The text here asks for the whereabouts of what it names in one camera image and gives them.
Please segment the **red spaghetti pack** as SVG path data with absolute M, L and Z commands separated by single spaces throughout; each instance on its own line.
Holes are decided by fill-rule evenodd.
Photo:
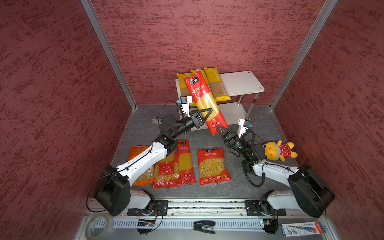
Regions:
M 191 149 L 189 141 L 179 140 L 177 147 L 180 179 L 182 185 L 196 184 L 196 178 L 194 173 L 194 165 L 191 155 Z
M 210 88 L 204 80 L 199 80 L 198 77 L 185 78 L 185 83 L 191 93 L 199 110 L 212 108 L 213 112 L 206 120 L 206 125 L 212 135 L 218 133 L 217 126 L 228 128 L 225 118 L 223 117 Z

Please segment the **yellow spaghetti pack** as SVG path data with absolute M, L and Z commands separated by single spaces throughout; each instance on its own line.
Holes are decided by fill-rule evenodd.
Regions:
M 208 77 L 207 77 L 207 75 L 206 75 L 204 70 L 195 69 L 195 70 L 191 70 L 191 73 L 192 73 L 193 77 L 198 77 L 199 80 L 204 80 L 206 85 L 208 87 L 210 87 L 210 84 L 209 84 L 209 81 L 208 81 Z
M 231 98 L 224 86 L 218 68 L 204 68 L 211 92 L 216 102 L 230 101 Z
M 187 97 L 187 96 L 191 96 L 191 93 L 185 83 L 185 78 L 191 78 L 192 77 L 192 73 L 184 73 L 184 74 L 177 74 L 178 76 L 178 79 L 179 79 L 179 86 L 180 86 L 180 90 L 181 90 L 181 96 L 183 97 Z

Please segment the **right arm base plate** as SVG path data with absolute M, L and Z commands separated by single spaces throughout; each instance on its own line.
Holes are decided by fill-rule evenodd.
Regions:
M 247 216 L 258 216 L 258 217 L 285 217 L 287 215 L 285 209 L 274 209 L 267 201 L 257 200 L 246 200 L 245 209 Z

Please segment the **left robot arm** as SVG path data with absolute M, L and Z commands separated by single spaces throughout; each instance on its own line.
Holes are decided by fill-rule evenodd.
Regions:
M 159 124 L 160 133 L 151 145 L 131 161 L 117 167 L 107 166 L 95 182 L 95 199 L 105 211 L 115 217 L 126 208 L 144 209 L 151 201 L 149 194 L 131 190 L 133 183 L 151 166 L 165 159 L 177 148 L 177 137 L 200 128 L 207 121 L 211 108 L 195 112 L 189 117 L 177 120 L 174 115 L 166 115 Z

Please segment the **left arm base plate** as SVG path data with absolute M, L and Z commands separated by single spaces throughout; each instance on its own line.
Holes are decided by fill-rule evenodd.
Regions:
M 128 216 L 136 217 L 156 217 L 166 216 L 168 212 L 169 201 L 168 200 L 151 200 L 149 205 L 143 210 L 128 209 Z

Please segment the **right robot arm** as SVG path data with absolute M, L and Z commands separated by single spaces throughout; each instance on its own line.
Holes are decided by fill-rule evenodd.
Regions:
M 249 183 L 260 188 L 266 179 L 279 182 L 290 189 L 288 191 L 269 190 L 259 200 L 258 209 L 265 216 L 271 216 L 278 210 L 302 210 L 308 216 L 319 218 L 336 198 L 334 191 L 308 165 L 289 167 L 284 165 L 286 159 L 298 156 L 293 151 L 294 143 L 283 144 L 282 141 L 255 143 L 256 134 L 247 129 L 242 134 L 224 127 L 217 127 L 224 144 L 231 152 L 242 157 L 245 177 L 261 177 L 260 183 Z

